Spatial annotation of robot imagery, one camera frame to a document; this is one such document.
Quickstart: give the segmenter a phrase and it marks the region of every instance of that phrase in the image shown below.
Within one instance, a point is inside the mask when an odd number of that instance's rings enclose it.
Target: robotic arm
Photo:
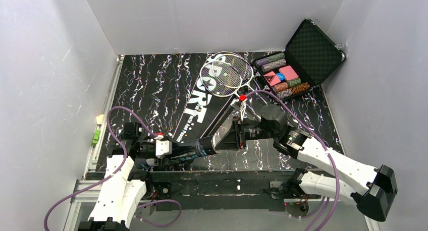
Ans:
[[[229,132],[219,138],[208,136],[185,143],[173,141],[167,133],[155,140],[140,140],[142,127],[138,123],[126,123],[119,136],[126,146],[128,157],[124,167],[106,181],[88,222],[81,222],[79,231],[128,230],[132,215],[143,196],[151,193],[150,177],[145,171],[131,172],[139,168],[165,168],[183,165],[199,157],[216,154],[217,150],[239,150],[247,140],[272,138],[274,147],[285,155],[302,160],[334,175],[333,167],[322,145],[313,136],[298,129],[288,121],[287,115],[276,105],[266,105],[261,110],[261,120],[235,118]],[[394,171],[386,165],[379,168],[352,160],[330,148],[340,176],[340,200],[356,205],[367,217],[385,221],[397,195]],[[111,143],[105,176],[123,160],[123,150]],[[296,169],[292,178],[278,187],[276,198],[292,193],[295,197],[317,194],[334,198],[334,178],[316,175],[305,169]]]

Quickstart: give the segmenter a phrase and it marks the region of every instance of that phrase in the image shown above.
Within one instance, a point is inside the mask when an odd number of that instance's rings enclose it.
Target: green clip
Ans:
[[[92,139],[92,146],[95,146],[98,143],[100,133],[101,131],[99,129],[95,130],[94,137]]]

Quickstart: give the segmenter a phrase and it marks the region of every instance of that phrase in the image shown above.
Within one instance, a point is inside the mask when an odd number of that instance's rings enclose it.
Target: gray wall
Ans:
[[[325,83],[346,153],[395,170],[382,230],[426,230],[428,0],[344,0],[328,30],[348,60]]]
[[[342,0],[88,0],[120,54],[280,50],[301,20],[328,29]]]
[[[0,0],[0,54],[1,229],[43,230],[83,175],[116,54],[86,0]]]

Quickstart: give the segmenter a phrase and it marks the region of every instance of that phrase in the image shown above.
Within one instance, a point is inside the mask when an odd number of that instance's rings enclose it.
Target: gray floor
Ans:
[[[310,203],[314,209],[318,203]],[[87,220],[94,204],[82,205],[79,221]],[[155,212],[148,219],[167,223],[172,220],[178,211]],[[269,213],[267,210],[184,210],[181,217],[170,227],[159,228],[134,218],[131,222],[131,231],[162,230],[162,231],[274,231],[274,230],[304,230],[312,221],[312,217],[302,220],[289,218],[286,212]],[[353,207],[339,202],[339,205],[322,230],[368,231],[365,219]]]

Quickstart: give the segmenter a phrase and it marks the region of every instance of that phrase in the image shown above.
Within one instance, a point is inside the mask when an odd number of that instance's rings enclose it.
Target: black marble tabletop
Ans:
[[[250,61],[268,53],[250,52],[241,55]],[[164,131],[173,133],[199,70],[210,55],[212,54],[126,55],[113,106],[121,105],[132,109],[155,133]],[[263,101],[262,97],[255,96],[251,100],[256,113],[259,113],[265,101],[269,101],[266,97],[263,97],[265,99]],[[327,146],[343,152],[321,87],[297,96],[286,104],[324,139]],[[111,119],[115,132],[123,127],[125,121],[135,121],[122,111],[114,112]],[[105,170],[105,155],[110,140],[111,137],[106,132],[97,171]],[[282,170],[297,167],[313,166],[279,153],[273,148],[272,140],[258,140],[247,141],[247,148],[240,151],[220,151],[216,155],[198,158],[192,163],[190,170]]]

